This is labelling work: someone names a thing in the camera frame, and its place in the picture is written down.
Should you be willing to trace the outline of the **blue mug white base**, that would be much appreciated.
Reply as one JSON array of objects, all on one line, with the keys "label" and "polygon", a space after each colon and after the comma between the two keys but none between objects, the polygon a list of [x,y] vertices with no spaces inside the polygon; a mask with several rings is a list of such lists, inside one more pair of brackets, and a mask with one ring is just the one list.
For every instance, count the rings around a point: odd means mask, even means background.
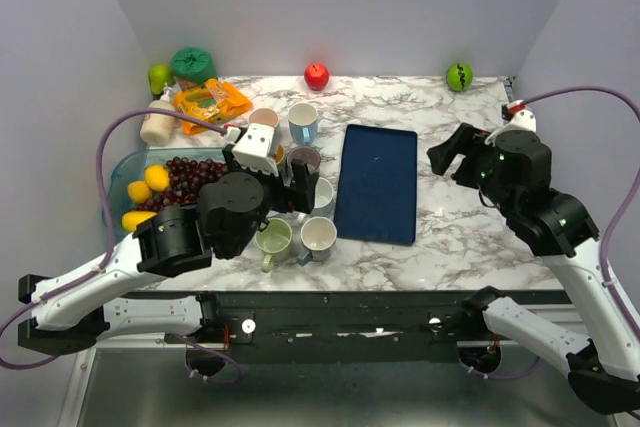
[{"label": "blue mug white base", "polygon": [[319,177],[315,187],[314,207],[311,212],[313,216],[327,217],[333,209],[334,188],[331,182]]}]

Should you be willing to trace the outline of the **purple mug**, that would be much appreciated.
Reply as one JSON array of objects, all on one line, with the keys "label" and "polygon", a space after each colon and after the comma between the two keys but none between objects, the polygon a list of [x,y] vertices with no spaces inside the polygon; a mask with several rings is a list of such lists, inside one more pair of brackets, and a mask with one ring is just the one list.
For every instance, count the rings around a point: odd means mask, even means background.
[{"label": "purple mug", "polygon": [[289,173],[293,172],[293,161],[299,160],[309,167],[309,172],[317,172],[321,165],[321,155],[311,146],[297,146],[292,148],[286,156],[286,166]]}]

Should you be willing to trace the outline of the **blue butterfly mug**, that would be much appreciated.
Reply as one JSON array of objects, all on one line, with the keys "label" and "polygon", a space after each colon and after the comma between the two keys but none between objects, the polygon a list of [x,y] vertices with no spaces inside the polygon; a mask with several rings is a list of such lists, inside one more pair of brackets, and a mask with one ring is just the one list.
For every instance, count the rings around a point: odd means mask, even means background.
[{"label": "blue butterfly mug", "polygon": [[278,147],[278,150],[275,155],[275,162],[278,166],[280,166],[286,158],[286,151],[282,145]]}]

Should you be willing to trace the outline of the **dark grey-blue mug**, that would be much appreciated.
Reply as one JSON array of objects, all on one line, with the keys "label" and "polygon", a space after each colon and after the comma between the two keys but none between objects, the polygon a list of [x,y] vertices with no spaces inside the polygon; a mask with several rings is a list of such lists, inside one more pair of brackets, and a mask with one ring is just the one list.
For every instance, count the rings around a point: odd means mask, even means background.
[{"label": "dark grey-blue mug", "polygon": [[325,262],[333,252],[337,240],[337,228],[327,217],[313,217],[300,230],[301,251],[297,263],[301,266],[311,261]]}]

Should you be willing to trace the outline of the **light blue hexagonal mug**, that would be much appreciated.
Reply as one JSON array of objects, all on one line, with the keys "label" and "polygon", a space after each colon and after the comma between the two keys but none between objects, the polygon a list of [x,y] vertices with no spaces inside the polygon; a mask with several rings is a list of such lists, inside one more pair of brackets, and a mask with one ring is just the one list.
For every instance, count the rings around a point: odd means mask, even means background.
[{"label": "light blue hexagonal mug", "polygon": [[290,135],[298,145],[311,145],[318,133],[318,112],[308,103],[297,103],[288,111]]}]

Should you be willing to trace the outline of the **light green mug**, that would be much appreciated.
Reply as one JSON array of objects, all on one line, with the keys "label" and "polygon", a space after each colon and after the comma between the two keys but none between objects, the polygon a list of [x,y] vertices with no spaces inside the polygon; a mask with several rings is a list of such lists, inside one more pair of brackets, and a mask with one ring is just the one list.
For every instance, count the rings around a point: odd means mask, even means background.
[{"label": "light green mug", "polygon": [[271,218],[263,230],[255,233],[254,241],[263,254],[261,270],[269,273],[291,257],[293,230],[287,221]]}]

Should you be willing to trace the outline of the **pink mug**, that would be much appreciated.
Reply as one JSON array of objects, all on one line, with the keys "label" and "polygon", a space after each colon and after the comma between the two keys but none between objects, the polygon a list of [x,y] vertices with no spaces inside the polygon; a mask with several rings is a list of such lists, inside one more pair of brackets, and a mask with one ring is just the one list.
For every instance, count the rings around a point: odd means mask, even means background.
[{"label": "pink mug", "polygon": [[248,122],[250,124],[256,123],[267,125],[276,129],[280,125],[280,118],[279,115],[272,109],[258,108],[249,115]]}]

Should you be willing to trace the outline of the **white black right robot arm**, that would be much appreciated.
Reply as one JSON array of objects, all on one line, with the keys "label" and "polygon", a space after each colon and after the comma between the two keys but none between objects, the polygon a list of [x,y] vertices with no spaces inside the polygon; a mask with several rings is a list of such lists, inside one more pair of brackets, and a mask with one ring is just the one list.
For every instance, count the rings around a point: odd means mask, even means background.
[{"label": "white black right robot arm", "polygon": [[474,339],[499,334],[527,348],[599,414],[638,410],[639,336],[631,326],[638,316],[599,257],[604,243],[586,207],[551,187],[550,148],[531,130],[489,133],[463,123],[427,155],[436,175],[463,158],[453,180],[497,208],[561,283],[587,329],[572,333],[485,287],[464,301],[462,331]]}]

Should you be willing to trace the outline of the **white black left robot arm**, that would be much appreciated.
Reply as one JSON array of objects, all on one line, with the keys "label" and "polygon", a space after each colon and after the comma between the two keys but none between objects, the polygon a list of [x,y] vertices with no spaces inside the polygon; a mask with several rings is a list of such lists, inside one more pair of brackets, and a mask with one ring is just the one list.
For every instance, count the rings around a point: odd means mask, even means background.
[{"label": "white black left robot arm", "polygon": [[61,356],[138,333],[214,340],[222,319],[211,303],[195,295],[144,300],[130,292],[240,256],[268,226],[270,212],[310,212],[318,178],[301,161],[291,184],[232,167],[201,188],[197,203],[164,208],[103,257],[57,278],[23,277],[20,299],[33,310],[18,326],[19,346]]}]

